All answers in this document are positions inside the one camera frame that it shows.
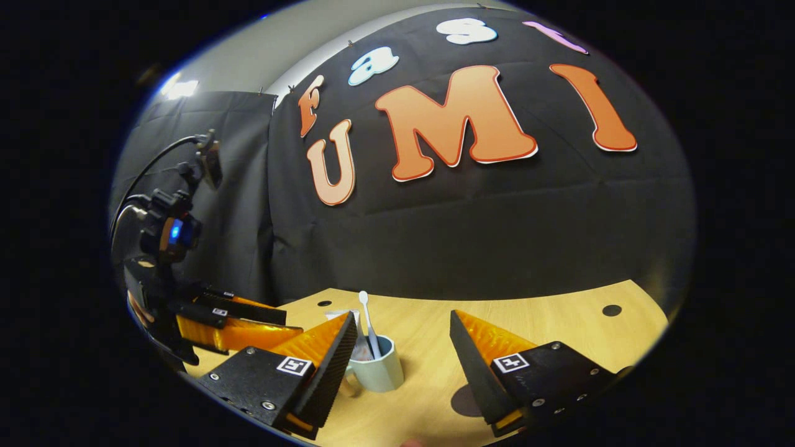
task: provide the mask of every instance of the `black cable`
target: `black cable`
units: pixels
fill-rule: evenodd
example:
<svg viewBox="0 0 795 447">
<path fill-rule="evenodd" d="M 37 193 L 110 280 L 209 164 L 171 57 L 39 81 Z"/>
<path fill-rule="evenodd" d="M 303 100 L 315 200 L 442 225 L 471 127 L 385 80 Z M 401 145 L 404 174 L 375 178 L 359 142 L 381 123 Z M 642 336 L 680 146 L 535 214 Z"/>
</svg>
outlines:
<svg viewBox="0 0 795 447">
<path fill-rule="evenodd" d="M 141 173 L 139 173 L 138 176 L 135 177 L 135 180 L 133 180 L 133 182 L 130 184 L 130 187 L 127 188 L 127 190 L 124 192 L 124 195 L 122 195 L 122 199 L 119 202 L 118 207 L 116 208 L 116 212 L 113 215 L 113 221 L 111 221 L 111 246 L 113 246 L 113 242 L 114 242 L 114 239 L 116 237 L 116 225 L 118 223 L 118 215 L 121 212 L 122 207 L 124 206 L 124 204 L 127 203 L 128 201 L 130 201 L 130 198 L 132 198 L 132 197 L 128 197 L 128 196 L 133 191 L 133 188 L 135 188 L 135 185 L 138 184 L 138 182 L 144 177 L 144 174 L 146 174 L 146 172 L 149 170 L 149 168 L 151 168 L 152 165 L 154 165 L 155 162 L 157 162 L 157 160 L 160 160 L 168 152 L 170 152 L 171 150 L 173 150 L 174 148 L 176 148 L 178 146 L 182 146 L 185 143 L 190 143 L 190 142 L 198 143 L 198 142 L 200 142 L 201 141 L 200 137 L 201 137 L 200 135 L 191 135 L 190 137 L 180 138 L 180 139 L 176 140 L 175 142 L 171 143 L 170 145 L 166 146 L 166 148 L 163 149 L 162 151 L 160 151 L 160 153 L 157 156 L 155 156 L 155 158 L 153 158 L 152 161 L 150 161 L 149 164 L 146 165 L 146 167 L 144 167 L 144 169 L 141 171 Z"/>
</svg>

